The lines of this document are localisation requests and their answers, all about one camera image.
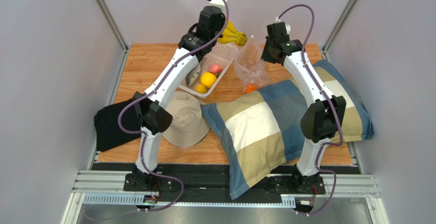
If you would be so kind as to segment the clear zip top bag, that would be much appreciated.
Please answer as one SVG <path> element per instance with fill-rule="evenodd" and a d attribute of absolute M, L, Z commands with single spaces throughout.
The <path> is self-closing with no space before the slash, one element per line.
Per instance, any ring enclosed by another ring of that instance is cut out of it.
<path fill-rule="evenodd" d="M 243 90 L 250 83 L 255 83 L 258 88 L 269 85 L 272 81 L 266 72 L 266 64 L 261 60 L 263 48 L 255 40 L 254 35 L 248 38 L 241 47 L 234 60 L 234 72 L 243 84 Z"/>

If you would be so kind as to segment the orange fake fruit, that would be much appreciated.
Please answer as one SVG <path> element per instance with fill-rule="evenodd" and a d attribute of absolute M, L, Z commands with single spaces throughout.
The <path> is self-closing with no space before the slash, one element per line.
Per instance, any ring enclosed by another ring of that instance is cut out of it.
<path fill-rule="evenodd" d="M 250 83 L 250 84 L 248 84 L 248 85 L 246 86 L 245 91 L 244 91 L 244 94 L 248 94 L 248 93 L 250 93 L 250 92 L 252 92 L 252 91 L 255 91 L 255 90 L 257 90 L 257 89 L 258 89 L 258 85 L 257 85 L 257 84 L 255 84 L 255 83 Z"/>

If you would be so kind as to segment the yellow fake banana bunch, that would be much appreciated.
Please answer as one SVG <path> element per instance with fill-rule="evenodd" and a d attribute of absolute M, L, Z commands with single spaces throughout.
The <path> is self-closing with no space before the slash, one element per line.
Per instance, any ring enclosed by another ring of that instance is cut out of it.
<path fill-rule="evenodd" d="M 244 46 L 247 41 L 246 34 L 238 31 L 231 21 L 228 21 L 222 36 L 217 39 L 217 42 L 221 44 L 234 43 L 237 46 Z"/>

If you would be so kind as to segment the white plastic basket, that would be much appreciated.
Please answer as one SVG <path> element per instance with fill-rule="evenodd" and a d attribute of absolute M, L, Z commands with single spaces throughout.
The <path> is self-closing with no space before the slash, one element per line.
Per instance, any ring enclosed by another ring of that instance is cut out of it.
<path fill-rule="evenodd" d="M 233 44 L 216 43 L 211 52 L 208 53 L 200 62 L 201 73 L 195 82 L 189 86 L 186 84 L 185 78 L 183 78 L 179 88 L 187 93 L 197 96 L 202 100 L 206 100 L 220 82 L 224 74 L 228 71 L 232 62 L 235 60 L 238 51 L 238 47 Z M 216 76 L 216 81 L 210 86 L 210 88 L 206 88 L 206 92 L 204 94 L 201 94 L 195 90 L 195 87 L 200 84 L 201 76 L 206 72 L 214 74 Z"/>

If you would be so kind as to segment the yellow fake lemon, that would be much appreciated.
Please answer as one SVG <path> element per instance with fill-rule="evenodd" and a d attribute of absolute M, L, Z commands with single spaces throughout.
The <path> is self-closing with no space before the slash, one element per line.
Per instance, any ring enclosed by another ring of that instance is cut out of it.
<path fill-rule="evenodd" d="M 210 89 L 215 84 L 216 80 L 217 80 L 216 75 L 214 75 L 211 72 L 205 72 L 200 77 L 200 84 L 204 85 L 207 89 Z"/>

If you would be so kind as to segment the yellow fake fruit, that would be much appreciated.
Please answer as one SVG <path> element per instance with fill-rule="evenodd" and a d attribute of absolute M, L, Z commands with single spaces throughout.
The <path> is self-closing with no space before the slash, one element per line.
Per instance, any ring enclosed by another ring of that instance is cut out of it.
<path fill-rule="evenodd" d="M 195 86 L 194 90 L 199 94 L 205 94 L 208 92 L 208 89 L 205 85 L 199 83 Z"/>

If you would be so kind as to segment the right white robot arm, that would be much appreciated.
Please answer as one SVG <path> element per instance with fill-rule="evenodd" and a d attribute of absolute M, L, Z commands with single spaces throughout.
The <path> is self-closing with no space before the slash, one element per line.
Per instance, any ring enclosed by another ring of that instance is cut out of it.
<path fill-rule="evenodd" d="M 336 96 L 323 83 L 310 64 L 303 44 L 290 40 L 284 22 L 267 25 L 266 43 L 261 59 L 281 64 L 294 78 L 307 103 L 300 120 L 305 137 L 300 159 L 294 166 L 291 186 L 297 193 L 306 193 L 321 182 L 319 162 L 332 139 L 339 135 L 346 110 L 346 100 Z"/>

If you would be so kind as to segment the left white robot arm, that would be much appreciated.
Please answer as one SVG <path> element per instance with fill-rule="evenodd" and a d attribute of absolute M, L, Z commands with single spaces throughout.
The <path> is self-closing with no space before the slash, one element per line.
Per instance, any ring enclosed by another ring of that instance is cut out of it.
<path fill-rule="evenodd" d="M 211 51 L 226 26 L 226 16 L 217 6 L 206 6 L 199 21 L 182 36 L 175 54 L 157 80 L 144 93 L 135 93 L 122 112 L 133 107 L 139 118 L 141 144 L 132 172 L 125 177 L 125 191 L 150 191 L 162 175 L 155 173 L 163 132 L 172 123 L 166 107 L 181 82 Z"/>

